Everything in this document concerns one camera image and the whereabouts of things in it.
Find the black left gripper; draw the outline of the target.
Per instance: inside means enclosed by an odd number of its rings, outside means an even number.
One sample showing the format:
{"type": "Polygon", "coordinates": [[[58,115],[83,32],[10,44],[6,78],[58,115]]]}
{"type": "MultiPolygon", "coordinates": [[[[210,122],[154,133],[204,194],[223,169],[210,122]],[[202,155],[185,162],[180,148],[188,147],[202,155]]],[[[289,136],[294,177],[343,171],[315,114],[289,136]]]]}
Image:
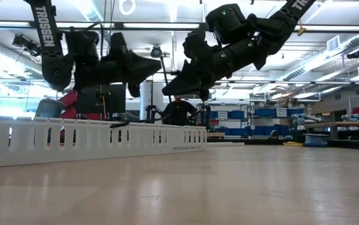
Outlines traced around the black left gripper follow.
{"type": "Polygon", "coordinates": [[[75,59],[74,90],[82,93],[83,89],[91,86],[123,83],[128,85],[130,95],[140,97],[139,84],[148,77],[155,75],[161,69],[159,60],[131,53],[131,58],[107,61],[75,59]],[[140,71],[132,74],[132,69],[149,69],[155,72],[140,71]]]}

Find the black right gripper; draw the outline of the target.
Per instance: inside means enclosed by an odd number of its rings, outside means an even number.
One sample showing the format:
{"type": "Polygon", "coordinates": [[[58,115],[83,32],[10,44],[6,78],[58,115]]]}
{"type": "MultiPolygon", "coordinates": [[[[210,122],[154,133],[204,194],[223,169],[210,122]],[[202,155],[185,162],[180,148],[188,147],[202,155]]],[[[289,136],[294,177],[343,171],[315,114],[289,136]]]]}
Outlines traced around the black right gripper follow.
{"type": "Polygon", "coordinates": [[[230,78],[235,71],[245,67],[245,42],[208,50],[194,61],[184,61],[179,74],[163,88],[165,96],[194,94],[206,101],[209,89],[216,81],[230,78]]]}

